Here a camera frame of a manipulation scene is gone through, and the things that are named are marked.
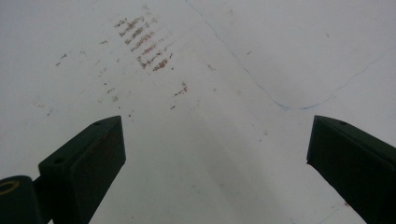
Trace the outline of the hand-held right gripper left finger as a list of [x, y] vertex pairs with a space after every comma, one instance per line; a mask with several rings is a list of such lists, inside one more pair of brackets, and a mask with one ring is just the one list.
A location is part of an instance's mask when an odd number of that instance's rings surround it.
[[39, 163], [55, 224], [88, 224], [126, 162], [120, 116], [89, 125]]

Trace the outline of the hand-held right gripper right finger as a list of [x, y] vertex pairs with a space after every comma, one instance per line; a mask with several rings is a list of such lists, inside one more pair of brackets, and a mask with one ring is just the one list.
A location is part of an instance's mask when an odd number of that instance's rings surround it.
[[315, 116], [306, 159], [367, 224], [396, 224], [396, 147]]

